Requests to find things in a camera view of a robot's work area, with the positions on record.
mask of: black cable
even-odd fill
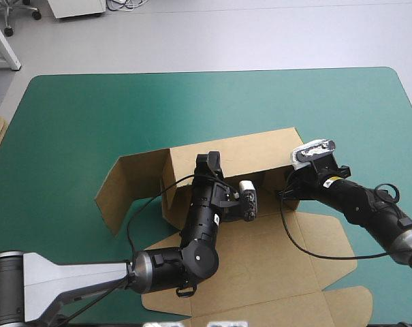
[[[234,188],[233,186],[231,186],[230,184],[227,184],[226,182],[220,180],[219,178],[216,177],[212,177],[209,175],[203,175],[203,174],[191,174],[188,176],[185,176],[183,178],[180,178],[178,181],[173,182],[170,186],[166,187],[163,191],[161,191],[159,194],[157,194],[155,197],[149,199],[147,202],[145,202],[145,204],[143,206],[141,206],[137,211],[135,211],[133,213],[133,215],[130,217],[129,222],[127,223],[127,239],[129,240],[129,244],[131,247],[131,266],[134,267],[135,266],[135,260],[136,260],[136,250],[135,250],[135,245],[133,242],[133,239],[130,237],[130,225],[131,222],[133,221],[133,219],[135,217],[137,217],[152,201],[154,201],[156,198],[158,198],[159,196],[161,196],[162,194],[164,194],[167,190],[171,189],[172,187],[176,186],[177,184],[179,184],[180,182],[183,182],[184,180],[191,178],[191,177],[203,177],[203,178],[207,178],[210,181],[215,181],[218,182],[222,185],[225,185],[226,187],[230,188],[233,193],[238,193],[238,190],[236,188]]]
[[[281,192],[282,196],[280,196],[280,213],[281,213],[281,220],[283,221],[283,226],[285,228],[287,237],[289,238],[289,240],[296,246],[296,248],[308,255],[311,255],[312,257],[315,258],[319,258],[319,259],[326,259],[326,260],[364,260],[364,259],[375,259],[375,258],[381,258],[381,257],[385,257],[387,255],[392,255],[392,254],[397,254],[397,253],[404,253],[404,252],[412,252],[412,249],[400,249],[397,251],[391,251],[391,252],[383,252],[383,253],[378,253],[378,254],[372,254],[372,255],[357,255],[357,256],[353,256],[353,257],[338,257],[338,256],[330,256],[330,255],[322,255],[322,254],[317,254],[317,253],[313,253],[303,247],[301,247],[296,241],[295,239],[292,237],[292,235],[290,234],[289,228],[287,226],[287,222],[286,222],[286,218],[284,215],[284,210],[283,210],[283,206],[284,206],[284,196],[283,194],[287,191],[287,185],[289,183],[290,178],[293,176],[295,170],[293,172],[291,172],[289,174],[289,176],[286,178],[286,183],[285,183],[285,187],[283,189],[283,191]]]
[[[66,318],[65,320],[63,320],[60,324],[57,324],[55,327],[61,327],[63,325],[65,325],[66,323],[70,322],[71,320],[73,320],[75,317],[77,317],[78,315],[81,315],[82,313],[84,313],[87,309],[89,309],[90,307],[92,307],[94,304],[96,304],[97,302],[103,300],[107,295],[109,295],[110,293],[112,293],[115,289],[117,289],[118,287],[120,287],[125,281],[127,280],[127,277],[122,278],[119,283],[115,284],[115,286],[111,287],[109,290],[105,291],[102,295],[98,296],[97,298],[95,298],[94,300],[92,300],[90,303],[88,303],[87,305],[83,306],[83,308],[77,310],[76,312],[74,312],[72,315],[70,315],[68,318]]]

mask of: gray floor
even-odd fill
[[[7,120],[41,74],[388,66],[412,103],[412,1],[150,0],[67,21],[33,2],[42,20],[17,12],[9,38],[22,69],[0,73]]]

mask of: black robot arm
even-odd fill
[[[240,183],[240,197],[223,182],[219,152],[198,155],[186,223],[180,232],[180,247],[139,251],[130,285],[139,293],[176,288],[180,297],[192,296],[197,284],[216,273],[215,249],[221,221],[234,217],[253,220],[257,202],[253,184]]]
[[[316,140],[291,154],[294,171],[279,197],[317,200],[344,214],[349,223],[360,225],[399,264],[412,268],[412,220],[397,205],[399,190],[392,184],[374,189],[348,181],[349,167],[338,167],[331,140]],[[391,196],[382,187],[391,187]]]

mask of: table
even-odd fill
[[[125,259],[125,230],[114,238],[93,201],[119,155],[291,126],[305,142],[333,139],[354,181],[397,185],[412,217],[412,107],[389,68],[39,76],[0,148],[0,251],[36,251],[55,262]],[[338,217],[356,254],[381,250],[324,205],[298,210]],[[173,232],[159,201],[133,225],[139,249]],[[372,323],[412,322],[410,268],[390,258],[361,261],[329,289],[352,285],[373,293]],[[76,322],[176,319],[118,292]]]

